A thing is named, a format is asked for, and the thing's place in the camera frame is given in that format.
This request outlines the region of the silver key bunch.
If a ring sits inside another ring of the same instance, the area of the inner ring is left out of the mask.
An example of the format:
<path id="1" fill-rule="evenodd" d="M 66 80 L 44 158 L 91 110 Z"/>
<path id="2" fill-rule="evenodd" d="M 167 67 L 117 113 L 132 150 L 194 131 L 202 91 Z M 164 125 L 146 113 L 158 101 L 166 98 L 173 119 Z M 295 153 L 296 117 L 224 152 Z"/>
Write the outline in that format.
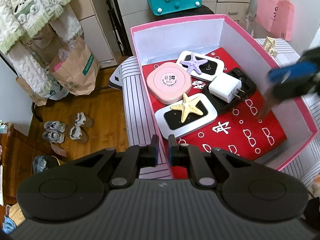
<path id="1" fill-rule="evenodd" d="M 273 88 L 270 88 L 266 91 L 264 94 L 264 104 L 262 109 L 260 110 L 258 114 L 258 118 L 263 120 L 265 116 L 268 115 L 269 111 L 276 105 L 279 104 L 279 100 L 274 96 L 273 94 Z"/>

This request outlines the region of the white black device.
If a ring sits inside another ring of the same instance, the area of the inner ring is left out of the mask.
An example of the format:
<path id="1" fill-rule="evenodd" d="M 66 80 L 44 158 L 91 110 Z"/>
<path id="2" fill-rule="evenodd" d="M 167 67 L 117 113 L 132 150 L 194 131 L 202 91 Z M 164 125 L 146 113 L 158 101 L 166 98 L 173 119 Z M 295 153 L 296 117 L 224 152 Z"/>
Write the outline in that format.
<path id="1" fill-rule="evenodd" d="M 181 123 L 181 111 L 170 109 L 171 105 L 181 104 L 183 99 L 156 111 L 156 121 L 163 138 L 168 139 L 171 134 L 176 139 L 180 138 L 210 124 L 217 118 L 217 110 L 204 94 L 197 93 L 188 97 L 192 99 L 197 96 L 201 99 L 196 107 L 203 111 L 203 115 L 190 113 L 184 123 Z"/>
<path id="2" fill-rule="evenodd" d="M 223 72 L 225 64 L 222 60 L 220 60 L 218 56 L 209 57 L 203 54 L 194 53 L 192 51 L 187 50 L 182 51 L 180 53 L 176 63 L 180 67 L 184 68 L 185 71 L 187 71 L 188 65 L 181 64 L 181 62 L 190 61 L 192 54 L 194 54 L 195 59 L 197 61 L 207 60 L 207 62 L 199 66 L 201 74 L 197 74 L 197 72 L 193 70 L 192 72 L 190 72 L 191 77 L 205 82 L 212 82 L 218 74 Z"/>

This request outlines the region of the yellow starfish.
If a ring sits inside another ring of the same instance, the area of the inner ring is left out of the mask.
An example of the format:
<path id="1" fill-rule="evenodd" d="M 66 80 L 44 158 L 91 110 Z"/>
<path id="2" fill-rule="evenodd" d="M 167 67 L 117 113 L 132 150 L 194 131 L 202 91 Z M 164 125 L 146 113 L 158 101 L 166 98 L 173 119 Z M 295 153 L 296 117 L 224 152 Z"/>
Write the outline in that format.
<path id="1" fill-rule="evenodd" d="M 187 94 L 183 94 L 183 102 L 179 105 L 171 105 L 170 109 L 175 111 L 181 111 L 181 123 L 184 123 L 190 113 L 196 115 L 203 115 L 203 111 L 196 107 L 200 101 L 200 97 L 190 99 Z"/>

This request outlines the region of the red patterned cloth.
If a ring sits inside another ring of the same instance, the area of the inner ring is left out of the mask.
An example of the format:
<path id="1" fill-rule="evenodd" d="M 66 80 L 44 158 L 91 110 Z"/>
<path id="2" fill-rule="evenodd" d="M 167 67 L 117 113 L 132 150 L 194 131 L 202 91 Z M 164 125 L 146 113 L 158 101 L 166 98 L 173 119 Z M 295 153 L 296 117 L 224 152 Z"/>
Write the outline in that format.
<path id="1" fill-rule="evenodd" d="M 202 93 L 207 82 L 192 79 L 192 88 L 188 96 Z M 166 107 L 153 95 L 150 96 L 154 112 Z M 263 106 L 263 96 L 256 90 L 247 99 L 225 111 L 206 126 L 190 134 L 177 138 L 180 144 L 192 144 L 210 152 L 220 147 L 248 160 L 255 160 L 270 152 L 287 137 L 276 116 L 270 112 L 263 119 L 258 118 L 258 111 Z"/>

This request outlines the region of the pink rounded square case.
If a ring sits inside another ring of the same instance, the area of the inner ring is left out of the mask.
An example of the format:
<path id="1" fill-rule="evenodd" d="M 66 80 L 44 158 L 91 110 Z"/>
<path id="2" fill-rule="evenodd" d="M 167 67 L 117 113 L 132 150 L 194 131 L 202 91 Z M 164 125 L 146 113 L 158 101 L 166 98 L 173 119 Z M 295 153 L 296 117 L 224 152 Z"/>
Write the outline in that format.
<path id="1" fill-rule="evenodd" d="M 191 90 L 191 75 L 183 67 L 166 62 L 155 68 L 146 78 L 150 93 L 161 103 L 170 105 Z"/>

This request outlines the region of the black rectangular device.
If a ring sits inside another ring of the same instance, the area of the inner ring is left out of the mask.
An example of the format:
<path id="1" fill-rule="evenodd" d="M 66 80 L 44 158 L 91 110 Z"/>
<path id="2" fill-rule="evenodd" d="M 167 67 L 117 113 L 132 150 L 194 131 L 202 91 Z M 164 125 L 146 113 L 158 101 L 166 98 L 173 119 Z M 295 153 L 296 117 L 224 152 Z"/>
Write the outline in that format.
<path id="1" fill-rule="evenodd" d="M 203 94 L 209 99 L 219 115 L 239 104 L 241 100 L 247 99 L 248 96 L 252 95 L 256 91 L 257 87 L 256 84 L 240 68 L 234 68 L 227 74 L 241 80 L 242 90 L 237 93 L 237 95 L 240 96 L 239 98 L 235 97 L 230 103 L 226 103 L 209 92 L 209 84 L 204 86 L 202 89 Z"/>

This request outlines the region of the white green knit cardigan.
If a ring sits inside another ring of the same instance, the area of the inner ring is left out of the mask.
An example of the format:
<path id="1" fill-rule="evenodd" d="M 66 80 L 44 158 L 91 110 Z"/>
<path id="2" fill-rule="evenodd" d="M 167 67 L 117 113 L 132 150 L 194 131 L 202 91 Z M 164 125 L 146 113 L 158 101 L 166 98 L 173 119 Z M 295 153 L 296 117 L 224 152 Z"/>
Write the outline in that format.
<path id="1" fill-rule="evenodd" d="M 52 27 L 65 43 L 83 34 L 69 5 L 72 0 L 1 0 L 1 53 L 38 96 L 52 96 L 52 78 L 41 67 L 28 43 Z"/>

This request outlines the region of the purple starfish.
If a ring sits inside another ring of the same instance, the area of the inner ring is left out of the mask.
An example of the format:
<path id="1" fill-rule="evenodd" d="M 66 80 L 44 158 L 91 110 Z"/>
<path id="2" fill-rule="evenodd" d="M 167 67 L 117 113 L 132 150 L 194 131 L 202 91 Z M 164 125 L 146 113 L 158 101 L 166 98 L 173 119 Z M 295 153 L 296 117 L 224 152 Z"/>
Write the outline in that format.
<path id="1" fill-rule="evenodd" d="M 201 75 L 202 71 L 200 70 L 200 66 L 206 64 L 208 62 L 207 59 L 200 59 L 196 58 L 195 53 L 191 53 L 189 61 L 180 61 L 180 64 L 187 66 L 187 72 L 190 74 L 193 70 L 198 74 Z"/>

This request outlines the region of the white USB charger plug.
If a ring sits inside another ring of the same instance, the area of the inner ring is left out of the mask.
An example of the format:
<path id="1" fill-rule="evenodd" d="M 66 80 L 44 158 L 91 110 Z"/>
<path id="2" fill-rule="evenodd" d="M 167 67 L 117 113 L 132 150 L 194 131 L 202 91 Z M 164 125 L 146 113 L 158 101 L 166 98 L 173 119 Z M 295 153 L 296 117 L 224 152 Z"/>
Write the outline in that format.
<path id="1" fill-rule="evenodd" d="M 218 74 L 209 84 L 209 92 L 226 103 L 230 103 L 242 89 L 241 80 L 226 73 Z"/>

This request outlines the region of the brown white shoe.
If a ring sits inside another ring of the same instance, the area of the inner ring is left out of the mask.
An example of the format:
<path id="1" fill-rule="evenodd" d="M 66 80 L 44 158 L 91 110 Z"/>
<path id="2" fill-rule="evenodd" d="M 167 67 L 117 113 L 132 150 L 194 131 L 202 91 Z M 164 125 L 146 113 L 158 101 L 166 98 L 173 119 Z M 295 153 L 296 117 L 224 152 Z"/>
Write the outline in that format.
<path id="1" fill-rule="evenodd" d="M 81 144 L 86 144 L 89 140 L 87 133 L 80 126 L 71 126 L 68 129 L 67 135 L 71 140 Z"/>
<path id="2" fill-rule="evenodd" d="M 79 126 L 82 128 L 91 128 L 93 127 L 93 124 L 94 124 L 94 120 L 84 112 L 78 112 L 76 114 L 72 114 L 69 116 L 68 119 L 75 126 Z"/>

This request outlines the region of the striped white tablecloth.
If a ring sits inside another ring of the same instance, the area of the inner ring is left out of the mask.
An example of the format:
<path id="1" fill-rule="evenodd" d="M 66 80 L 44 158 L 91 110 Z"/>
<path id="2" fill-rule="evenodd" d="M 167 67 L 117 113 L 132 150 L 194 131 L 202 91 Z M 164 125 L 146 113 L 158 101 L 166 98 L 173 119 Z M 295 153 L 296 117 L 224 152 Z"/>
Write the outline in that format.
<path id="1" fill-rule="evenodd" d="M 284 40 L 276 38 L 275 50 L 278 52 L 274 59 L 279 66 L 293 63 L 300 56 Z M 124 109 L 126 119 L 126 130 L 129 145 L 137 143 L 149 143 L 155 133 L 151 108 L 148 102 L 146 91 L 143 87 L 142 75 L 138 65 L 137 57 L 132 56 L 125 60 L 116 69 L 116 74 L 112 74 L 110 79 L 119 75 L 119 83 L 122 84 Z M 310 109 L 317 126 L 319 128 L 319 95 L 311 94 L 304 96 L 306 106 Z M 147 167 L 140 171 L 140 178 L 143 179 L 171 179 L 171 172 L 163 151 L 159 157 L 157 167 Z M 319 175 L 319 133 L 308 146 L 295 157 L 282 172 L 292 175 L 310 186 Z"/>

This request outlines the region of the brown paper bag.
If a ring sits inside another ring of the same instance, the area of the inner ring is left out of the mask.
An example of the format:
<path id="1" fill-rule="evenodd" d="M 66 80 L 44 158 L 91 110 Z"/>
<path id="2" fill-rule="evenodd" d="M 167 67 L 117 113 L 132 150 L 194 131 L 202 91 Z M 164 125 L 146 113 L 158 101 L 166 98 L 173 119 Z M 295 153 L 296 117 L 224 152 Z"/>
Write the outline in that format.
<path id="1" fill-rule="evenodd" d="M 50 74 L 76 96 L 93 92 L 99 70 L 99 62 L 80 36 L 59 49 L 49 66 Z"/>

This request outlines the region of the grey white sneaker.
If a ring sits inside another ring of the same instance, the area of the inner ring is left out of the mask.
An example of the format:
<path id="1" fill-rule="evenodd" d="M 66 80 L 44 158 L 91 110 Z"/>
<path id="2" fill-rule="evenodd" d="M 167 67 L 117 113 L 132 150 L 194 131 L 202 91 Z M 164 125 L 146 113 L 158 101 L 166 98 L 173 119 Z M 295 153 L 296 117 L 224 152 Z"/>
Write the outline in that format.
<path id="1" fill-rule="evenodd" d="M 44 123 L 44 129 L 47 131 L 58 131 L 64 133 L 66 124 L 60 121 L 48 121 Z"/>
<path id="2" fill-rule="evenodd" d="M 43 139 L 52 144 L 62 144 L 65 140 L 65 135 L 59 131 L 50 130 L 42 135 Z"/>

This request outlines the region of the cream hair claw clip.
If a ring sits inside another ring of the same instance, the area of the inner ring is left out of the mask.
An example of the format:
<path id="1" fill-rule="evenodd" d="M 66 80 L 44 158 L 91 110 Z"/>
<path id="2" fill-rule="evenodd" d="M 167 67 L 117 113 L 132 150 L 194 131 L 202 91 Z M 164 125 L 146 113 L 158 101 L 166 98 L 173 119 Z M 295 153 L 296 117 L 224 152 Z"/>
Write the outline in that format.
<path id="1" fill-rule="evenodd" d="M 267 36 L 263 44 L 263 49 L 274 58 L 276 58 L 278 55 L 278 52 L 276 51 L 275 47 L 276 47 L 276 39 Z"/>

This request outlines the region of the pink cardboard storage box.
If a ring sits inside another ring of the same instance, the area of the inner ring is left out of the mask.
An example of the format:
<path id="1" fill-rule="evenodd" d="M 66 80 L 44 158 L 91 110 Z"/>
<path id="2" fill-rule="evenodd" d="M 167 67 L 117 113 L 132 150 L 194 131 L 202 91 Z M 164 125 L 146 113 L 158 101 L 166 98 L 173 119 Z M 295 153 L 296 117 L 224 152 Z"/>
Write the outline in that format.
<path id="1" fill-rule="evenodd" d="M 247 73 L 264 94 L 266 79 L 276 61 L 240 25 L 226 15 L 196 15 L 150 22 L 131 28 L 139 65 L 164 61 L 184 50 L 205 54 L 222 47 Z M 273 107 L 287 140 L 275 150 L 258 158 L 258 162 L 276 170 L 284 169 L 296 157 L 310 149 L 318 126 L 302 98 Z"/>

